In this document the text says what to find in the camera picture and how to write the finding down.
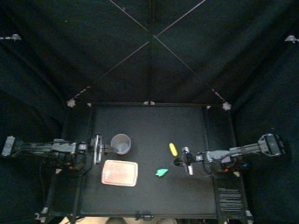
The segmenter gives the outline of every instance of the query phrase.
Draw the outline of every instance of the cable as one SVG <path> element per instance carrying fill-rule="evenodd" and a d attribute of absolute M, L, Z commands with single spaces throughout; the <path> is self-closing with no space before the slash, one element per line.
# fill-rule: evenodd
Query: cable
<path fill-rule="evenodd" d="M 44 203 L 46 202 L 46 193 L 44 193 L 44 183 L 43 183 L 43 160 L 40 162 L 40 181 L 42 181 L 42 199 L 43 199 L 43 203 Z"/>

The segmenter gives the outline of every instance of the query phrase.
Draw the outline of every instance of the black curtain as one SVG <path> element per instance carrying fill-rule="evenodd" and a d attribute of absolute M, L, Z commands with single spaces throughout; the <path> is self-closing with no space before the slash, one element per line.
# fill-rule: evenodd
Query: black curtain
<path fill-rule="evenodd" d="M 238 144 L 277 133 L 286 156 L 253 159 L 246 175 L 250 207 L 261 220 L 297 223 L 299 217 L 299 45 L 282 43 L 235 103 Z"/>
<path fill-rule="evenodd" d="M 18 33 L 0 10 L 2 37 Z M 62 136 L 66 104 L 31 48 L 0 41 L 0 152 L 8 136 L 50 142 Z M 51 170 L 38 157 L 0 157 L 0 222 L 34 223 L 43 209 Z"/>

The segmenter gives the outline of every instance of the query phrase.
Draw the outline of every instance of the black fabric backdrop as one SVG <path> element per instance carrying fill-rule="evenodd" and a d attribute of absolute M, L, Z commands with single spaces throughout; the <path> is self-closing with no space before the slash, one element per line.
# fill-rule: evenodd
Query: black fabric backdrop
<path fill-rule="evenodd" d="M 23 38 L 0 40 L 2 143 L 59 137 L 87 87 L 76 101 L 218 104 L 216 91 L 239 144 L 267 132 L 289 142 L 246 181 L 255 215 L 297 222 L 299 46 L 285 39 L 299 36 L 298 10 L 295 0 L 2 1 L 0 37 Z"/>

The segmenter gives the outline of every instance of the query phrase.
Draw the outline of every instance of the black table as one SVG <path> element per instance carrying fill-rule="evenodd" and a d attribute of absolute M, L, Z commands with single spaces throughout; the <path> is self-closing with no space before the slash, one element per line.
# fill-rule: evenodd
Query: black table
<path fill-rule="evenodd" d="M 87 141 L 102 134 L 104 144 L 119 133 L 131 137 L 131 151 L 126 155 L 107 154 L 100 165 L 87 175 L 66 178 L 63 174 L 52 188 L 51 210 L 56 215 L 154 217 L 178 219 L 243 219 L 247 209 L 242 178 L 216 180 L 206 177 L 202 166 L 194 175 L 174 166 L 168 144 L 190 147 L 191 153 L 226 150 L 235 145 L 230 112 L 222 107 L 195 106 L 116 106 L 78 105 L 70 112 L 63 138 Z M 107 159 L 138 163 L 134 187 L 103 185 L 102 169 Z M 160 168 L 170 171 L 156 177 Z M 242 208 L 227 211 L 220 206 L 220 191 L 234 189 L 241 194 Z"/>

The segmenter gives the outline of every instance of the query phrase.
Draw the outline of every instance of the black enclosure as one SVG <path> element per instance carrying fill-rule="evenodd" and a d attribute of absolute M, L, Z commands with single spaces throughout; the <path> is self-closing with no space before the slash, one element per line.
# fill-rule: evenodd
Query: black enclosure
<path fill-rule="evenodd" d="M 297 0 L 2 1 L 0 149 L 8 136 L 31 143 L 62 137 L 88 141 L 100 131 L 106 141 L 120 132 L 134 139 L 136 154 L 122 159 L 140 164 L 135 190 L 114 187 L 115 205 L 112 188 L 94 182 L 100 175 L 94 167 L 76 199 L 78 182 L 62 176 L 58 183 L 66 187 L 54 194 L 60 215 L 76 200 L 79 214 L 116 215 L 110 211 L 143 188 L 154 195 L 144 195 L 143 205 L 130 204 L 123 215 L 142 207 L 162 217 L 216 219 L 227 183 L 202 175 L 176 181 L 187 178 L 178 167 L 164 178 L 151 176 L 168 161 L 164 146 L 175 139 L 196 151 L 227 149 L 274 133 L 286 155 L 251 159 L 245 181 L 231 184 L 243 195 L 245 183 L 243 208 L 249 205 L 257 223 L 298 223 L 298 11 Z M 144 162 L 158 151 L 160 157 Z M 52 169 L 38 157 L 0 157 L 0 173 L 0 223 L 34 223 Z M 180 198 L 186 187 L 191 207 Z"/>

